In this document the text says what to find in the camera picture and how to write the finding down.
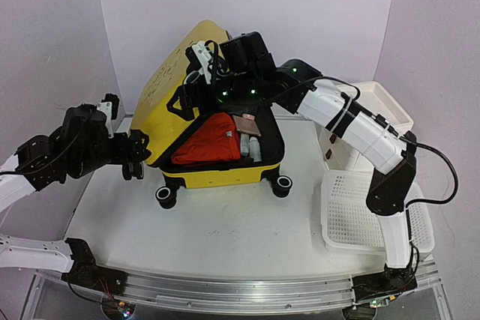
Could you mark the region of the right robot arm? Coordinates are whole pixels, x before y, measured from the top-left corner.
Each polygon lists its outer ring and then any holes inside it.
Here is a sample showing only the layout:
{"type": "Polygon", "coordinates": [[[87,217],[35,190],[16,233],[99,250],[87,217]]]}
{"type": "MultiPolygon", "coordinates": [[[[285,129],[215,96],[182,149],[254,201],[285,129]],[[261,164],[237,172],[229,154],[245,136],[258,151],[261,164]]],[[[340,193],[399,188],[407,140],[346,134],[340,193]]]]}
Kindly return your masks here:
{"type": "Polygon", "coordinates": [[[381,115],[338,91],[330,76],[298,59],[258,74],[231,70],[227,76],[212,74],[180,85],[167,102],[169,112],[191,121],[194,109],[202,116],[233,106],[276,103],[301,115],[345,141],[373,165],[366,197],[367,208],[379,220],[385,266],[379,273],[353,278],[355,302],[365,304],[416,288],[413,261],[419,252],[410,242],[405,203],[416,176],[416,137],[399,133],[381,115]]]}

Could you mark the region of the yellow cartoon print suitcase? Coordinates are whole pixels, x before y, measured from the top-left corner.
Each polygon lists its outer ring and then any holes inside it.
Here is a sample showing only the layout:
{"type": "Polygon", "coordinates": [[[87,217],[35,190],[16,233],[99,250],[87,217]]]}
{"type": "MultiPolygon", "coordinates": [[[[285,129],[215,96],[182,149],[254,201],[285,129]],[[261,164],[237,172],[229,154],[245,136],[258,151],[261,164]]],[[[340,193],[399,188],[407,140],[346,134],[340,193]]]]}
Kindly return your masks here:
{"type": "Polygon", "coordinates": [[[289,195],[280,172],[285,144],[271,104],[283,91],[269,82],[275,63],[257,33],[231,37],[211,20],[197,23],[153,73],[130,128],[148,137],[148,167],[163,184],[155,198],[176,204],[179,189],[267,181],[289,195]]]}

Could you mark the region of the white perforated plastic basket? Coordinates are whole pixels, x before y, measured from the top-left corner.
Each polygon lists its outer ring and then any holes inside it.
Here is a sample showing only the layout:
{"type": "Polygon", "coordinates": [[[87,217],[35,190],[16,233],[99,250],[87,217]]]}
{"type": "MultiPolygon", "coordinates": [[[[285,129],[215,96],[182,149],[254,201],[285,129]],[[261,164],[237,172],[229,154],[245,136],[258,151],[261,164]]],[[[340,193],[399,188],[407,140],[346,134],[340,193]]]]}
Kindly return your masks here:
{"type": "MultiPolygon", "coordinates": [[[[320,187],[320,224],[332,252],[382,255],[384,241],[376,216],[366,206],[371,174],[329,170],[320,187]]],[[[434,249],[434,230],[426,204],[409,208],[413,243],[421,254],[434,249]]]]}

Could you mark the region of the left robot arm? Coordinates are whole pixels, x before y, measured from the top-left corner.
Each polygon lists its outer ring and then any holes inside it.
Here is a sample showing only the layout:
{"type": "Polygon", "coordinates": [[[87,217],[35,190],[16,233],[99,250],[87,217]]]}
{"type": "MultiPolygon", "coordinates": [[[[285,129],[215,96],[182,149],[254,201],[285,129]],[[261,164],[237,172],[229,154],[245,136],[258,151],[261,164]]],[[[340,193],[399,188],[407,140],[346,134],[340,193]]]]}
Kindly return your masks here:
{"type": "MultiPolygon", "coordinates": [[[[1,209],[105,165],[120,166],[126,181],[143,179],[143,163],[151,154],[149,137],[140,130],[114,132],[118,110],[115,94],[106,94],[100,103],[70,107],[50,135],[34,136],[18,147],[1,166],[1,209]]],[[[99,265],[80,238],[34,241],[2,235],[1,266],[56,271],[66,283],[114,295],[124,291],[128,277],[124,271],[99,265]]]]}

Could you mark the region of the orange garment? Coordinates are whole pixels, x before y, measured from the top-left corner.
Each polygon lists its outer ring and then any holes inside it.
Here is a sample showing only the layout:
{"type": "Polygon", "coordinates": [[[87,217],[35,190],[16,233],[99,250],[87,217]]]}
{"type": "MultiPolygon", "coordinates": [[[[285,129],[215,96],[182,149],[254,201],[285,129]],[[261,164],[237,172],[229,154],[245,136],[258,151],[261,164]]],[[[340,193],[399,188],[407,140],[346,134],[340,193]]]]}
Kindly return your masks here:
{"type": "Polygon", "coordinates": [[[213,114],[172,156],[179,166],[201,166],[241,159],[236,125],[225,112],[213,114]]]}

